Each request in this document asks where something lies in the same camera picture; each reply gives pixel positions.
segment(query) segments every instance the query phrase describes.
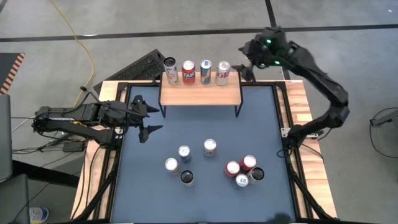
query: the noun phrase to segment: blue table surface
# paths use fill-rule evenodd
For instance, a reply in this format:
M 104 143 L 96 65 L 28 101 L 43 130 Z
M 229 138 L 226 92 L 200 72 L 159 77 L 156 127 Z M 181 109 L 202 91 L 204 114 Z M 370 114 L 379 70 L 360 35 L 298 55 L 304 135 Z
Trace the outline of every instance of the blue table surface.
M 142 95 L 158 107 L 159 88 L 133 86 L 130 100 Z M 233 106 L 168 106 L 166 118 L 152 113 L 145 125 L 164 125 L 141 144 L 138 129 L 126 133 L 121 153 L 112 222 L 265 222 L 277 213 L 294 217 L 292 195 L 282 149 L 272 88 L 243 87 L 244 104 L 238 118 Z M 217 155 L 203 155 L 203 142 L 217 142 Z M 178 147 L 188 145 L 192 160 L 182 164 Z M 228 161 L 245 155 L 257 158 L 265 178 L 236 190 L 224 174 Z M 191 170 L 193 187 L 171 176 L 165 160 L 174 157 L 180 171 Z

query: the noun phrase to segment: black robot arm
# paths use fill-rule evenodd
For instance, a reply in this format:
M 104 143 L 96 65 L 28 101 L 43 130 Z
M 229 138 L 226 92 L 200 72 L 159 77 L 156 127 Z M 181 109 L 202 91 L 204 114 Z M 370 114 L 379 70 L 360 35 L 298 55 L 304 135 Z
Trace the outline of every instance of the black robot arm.
M 338 128 L 343 125 L 349 114 L 348 93 L 316 65 L 312 54 L 306 48 L 292 41 L 287 42 L 285 33 L 280 28 L 265 28 L 239 50 L 251 63 L 248 67 L 235 67 L 247 81 L 255 80 L 253 66 L 260 69 L 281 66 L 306 78 L 330 101 L 330 107 L 325 114 L 307 124 L 291 127 L 285 138 L 289 149 L 299 148 L 308 134 L 323 128 Z
M 146 104 L 141 95 L 137 95 L 130 105 L 119 101 L 99 101 L 81 104 L 76 108 L 41 107 L 35 112 L 32 123 L 34 131 L 43 135 L 44 132 L 63 131 L 87 139 L 93 139 L 103 146 L 114 146 L 118 136 L 127 132 L 128 127 L 139 128 L 139 140 L 144 143 L 149 134 L 162 126 L 144 126 L 143 119 L 148 113 L 159 110 Z

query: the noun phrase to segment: soda can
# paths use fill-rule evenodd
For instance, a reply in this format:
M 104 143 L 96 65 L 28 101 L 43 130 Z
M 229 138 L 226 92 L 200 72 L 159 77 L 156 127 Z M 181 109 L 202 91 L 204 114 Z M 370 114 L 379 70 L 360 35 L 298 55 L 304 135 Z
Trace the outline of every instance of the soda can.
M 241 160 L 241 167 L 245 171 L 253 169 L 257 164 L 256 158 L 252 155 L 247 155 Z
M 225 173 L 228 177 L 234 177 L 239 173 L 239 170 L 241 168 L 239 167 L 239 164 L 235 161 L 229 161 L 225 165 Z
M 182 63 L 182 81 L 186 85 L 195 83 L 195 64 L 191 61 Z
M 189 170 L 183 171 L 181 173 L 181 181 L 187 187 L 193 186 L 194 183 L 193 173 Z
M 178 71 L 177 64 L 175 63 L 175 59 L 172 57 L 168 57 L 164 60 L 164 70 L 167 75 L 167 81 L 170 85 L 178 84 Z
M 178 162 L 176 159 L 174 158 L 168 158 L 166 160 L 166 162 L 164 163 L 164 165 L 166 166 L 166 169 L 172 174 L 178 174 L 179 171 L 179 166 L 178 166 Z
M 264 178 L 264 171 L 260 167 L 255 167 L 248 172 L 249 184 L 255 184 Z
M 217 71 L 216 71 L 216 84 L 217 85 L 226 85 L 228 84 L 229 78 L 229 70 L 231 66 L 228 62 L 222 61 L 218 63 Z
M 249 179 L 246 175 L 244 174 L 238 174 L 233 180 L 232 180 L 232 186 L 236 189 L 239 190 L 249 184 Z
M 191 161 L 191 150 L 188 146 L 180 146 L 178 149 L 178 154 L 181 157 L 183 163 Z
M 216 141 L 214 141 L 213 139 L 207 139 L 204 143 L 205 147 L 204 147 L 204 153 L 205 156 L 207 157 L 213 157 L 216 154 Z
M 47 208 L 29 208 L 30 223 L 44 223 L 48 217 L 49 210 Z
M 200 81 L 202 84 L 209 84 L 211 80 L 211 61 L 203 60 L 200 62 Z

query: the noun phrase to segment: cluster of cans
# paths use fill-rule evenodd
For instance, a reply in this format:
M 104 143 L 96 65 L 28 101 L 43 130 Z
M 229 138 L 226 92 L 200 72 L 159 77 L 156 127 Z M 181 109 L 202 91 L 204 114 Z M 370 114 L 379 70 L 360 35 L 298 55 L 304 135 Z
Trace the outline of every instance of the cluster of cans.
M 203 60 L 200 62 L 200 81 L 202 84 L 207 85 L 211 82 L 211 61 Z M 173 57 L 168 57 L 164 60 L 164 68 L 167 75 L 167 81 L 170 85 L 178 84 L 178 71 L 177 63 Z M 229 71 L 231 66 L 228 62 L 219 62 L 216 68 L 215 82 L 217 85 L 228 84 Z M 182 81 L 186 85 L 195 83 L 195 64 L 190 61 L 182 63 Z
M 216 154 L 216 141 L 213 139 L 207 139 L 203 146 L 203 153 L 205 156 L 213 157 Z M 183 163 L 188 163 L 192 159 L 191 149 L 188 146 L 180 146 L 178 149 L 178 154 Z M 165 166 L 172 175 L 177 175 L 180 171 L 180 166 L 175 158 L 168 158 L 165 162 Z M 193 186 L 194 178 L 192 171 L 185 170 L 181 172 L 180 178 L 185 186 Z
M 256 158 L 252 155 L 246 155 L 240 163 L 229 161 L 225 165 L 225 173 L 232 178 L 232 186 L 238 190 L 249 184 L 255 184 L 264 178 L 264 171 L 256 165 Z

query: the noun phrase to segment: can lid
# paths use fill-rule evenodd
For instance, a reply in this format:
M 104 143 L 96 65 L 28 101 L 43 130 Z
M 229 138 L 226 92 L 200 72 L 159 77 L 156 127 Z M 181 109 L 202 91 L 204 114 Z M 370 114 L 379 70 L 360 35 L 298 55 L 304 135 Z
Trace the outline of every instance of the can lid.
M 192 181 L 193 181 L 193 174 L 192 174 L 192 172 L 189 171 L 189 170 L 183 171 L 183 172 L 181 173 L 181 181 L 184 182 L 184 183 L 186 183 L 186 184 L 189 184 L 190 182 L 192 182 Z
M 228 62 L 222 61 L 222 62 L 218 63 L 218 68 L 222 71 L 225 71 L 225 70 L 229 70 L 229 68 L 231 68 L 231 66 L 229 65 Z
M 243 162 L 247 167 L 255 167 L 257 163 L 256 158 L 252 155 L 245 156 Z
M 249 184 L 249 179 L 244 174 L 238 174 L 235 178 L 235 181 L 236 181 L 237 185 L 240 187 L 245 187 Z
M 260 167 L 253 168 L 251 171 L 251 176 L 255 180 L 262 180 L 264 178 L 264 171 Z
M 201 61 L 200 66 L 202 68 L 211 68 L 211 61 L 210 60 L 203 60 L 203 61 Z
M 182 64 L 182 68 L 185 70 L 191 70 L 195 68 L 195 64 L 191 61 L 184 61 L 184 63 Z
M 165 162 L 165 166 L 167 170 L 175 170 L 178 166 L 178 162 L 174 158 L 168 158 Z
M 188 146 L 180 146 L 178 149 L 178 154 L 182 157 L 188 156 L 190 149 Z
M 214 141 L 214 139 L 207 139 L 205 141 L 205 149 L 207 150 L 215 150 L 216 149 L 216 141 Z
M 170 66 L 175 65 L 175 59 L 173 57 L 167 57 L 167 58 L 165 58 L 163 63 L 164 63 L 164 65 L 170 67 Z
M 241 168 L 237 162 L 230 161 L 227 163 L 226 169 L 230 174 L 237 174 Z

